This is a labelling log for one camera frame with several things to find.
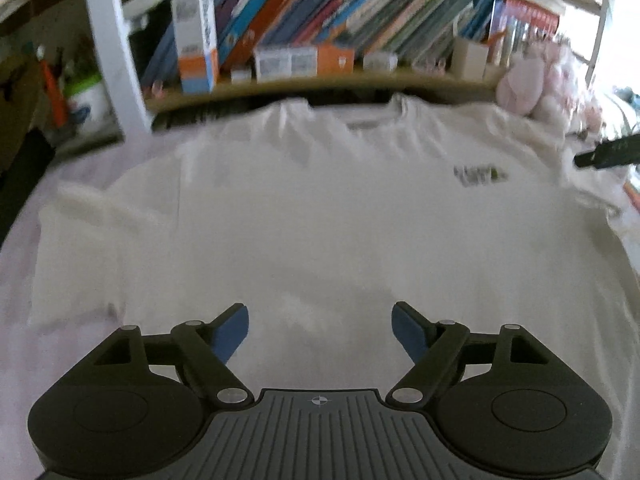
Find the ribbed gray panel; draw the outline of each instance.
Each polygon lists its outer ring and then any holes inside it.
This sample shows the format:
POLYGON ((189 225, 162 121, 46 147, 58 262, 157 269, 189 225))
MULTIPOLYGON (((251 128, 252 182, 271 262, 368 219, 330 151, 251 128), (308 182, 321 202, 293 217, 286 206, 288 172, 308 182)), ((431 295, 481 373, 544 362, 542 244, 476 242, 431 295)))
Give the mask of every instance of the ribbed gray panel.
MULTIPOLYGON (((137 480, 504 480, 450 452, 418 413, 372 391, 267 391, 243 412, 216 416, 203 439, 137 480), (324 397, 318 403, 318 397, 324 397)), ((46 474, 42 480, 66 480, 46 474)), ((602 480, 584 471, 566 480, 602 480)))

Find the black object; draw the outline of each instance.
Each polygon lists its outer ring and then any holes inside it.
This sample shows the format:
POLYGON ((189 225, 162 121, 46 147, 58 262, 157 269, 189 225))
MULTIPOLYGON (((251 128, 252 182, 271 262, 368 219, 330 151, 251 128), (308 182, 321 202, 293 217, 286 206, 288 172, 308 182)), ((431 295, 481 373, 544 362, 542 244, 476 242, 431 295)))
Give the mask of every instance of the black object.
POLYGON ((223 364, 248 333, 241 304, 167 335, 116 330, 31 409, 41 480, 601 479, 606 403, 525 329, 474 334, 405 303, 392 328, 415 366, 386 401, 376 390, 254 400, 223 364), (148 364, 175 366, 182 384, 148 364))
POLYGON ((640 134, 604 140, 594 150, 574 156, 574 164, 578 168, 593 167, 597 170, 640 164, 640 134))
POLYGON ((11 167, 0 176, 0 248, 54 154, 42 132, 31 130, 24 137, 11 167))

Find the silver screw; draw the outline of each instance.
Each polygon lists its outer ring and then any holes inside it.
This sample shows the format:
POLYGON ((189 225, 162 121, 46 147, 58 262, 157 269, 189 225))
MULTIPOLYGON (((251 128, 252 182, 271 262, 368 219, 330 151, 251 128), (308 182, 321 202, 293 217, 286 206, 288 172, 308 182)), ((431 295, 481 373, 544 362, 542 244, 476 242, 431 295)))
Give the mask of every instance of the silver screw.
POLYGON ((415 388, 398 388, 391 396, 394 400, 402 404, 415 404, 416 402, 420 402, 424 397, 422 392, 415 388))
POLYGON ((249 394, 241 388, 225 388, 218 392, 218 400, 225 404, 239 404, 245 402, 249 394))

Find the white t-shirt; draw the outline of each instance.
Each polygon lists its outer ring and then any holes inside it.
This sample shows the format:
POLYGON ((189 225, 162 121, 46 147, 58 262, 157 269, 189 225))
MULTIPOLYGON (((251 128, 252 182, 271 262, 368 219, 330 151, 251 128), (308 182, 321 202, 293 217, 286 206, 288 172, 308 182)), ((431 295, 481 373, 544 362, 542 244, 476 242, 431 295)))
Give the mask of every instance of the white t-shirt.
POLYGON ((32 320, 113 304, 157 333, 242 302, 250 332, 228 365, 255 393, 383 395, 412 366, 391 332, 396 301, 473 332, 518 323, 607 399, 602 470, 630 478, 638 288, 604 211, 560 187, 561 146, 492 105, 401 95, 215 123, 105 193, 60 191, 42 215, 32 320))

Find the green object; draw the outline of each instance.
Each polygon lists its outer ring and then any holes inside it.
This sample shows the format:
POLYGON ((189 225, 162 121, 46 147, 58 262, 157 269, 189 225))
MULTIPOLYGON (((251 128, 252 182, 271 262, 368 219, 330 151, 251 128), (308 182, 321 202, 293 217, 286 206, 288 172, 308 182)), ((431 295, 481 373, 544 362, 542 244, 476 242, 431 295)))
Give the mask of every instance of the green object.
POLYGON ((65 85, 65 97, 69 98, 81 94, 96 86, 100 81, 102 81, 102 76, 99 73, 91 74, 76 81, 71 80, 65 85))

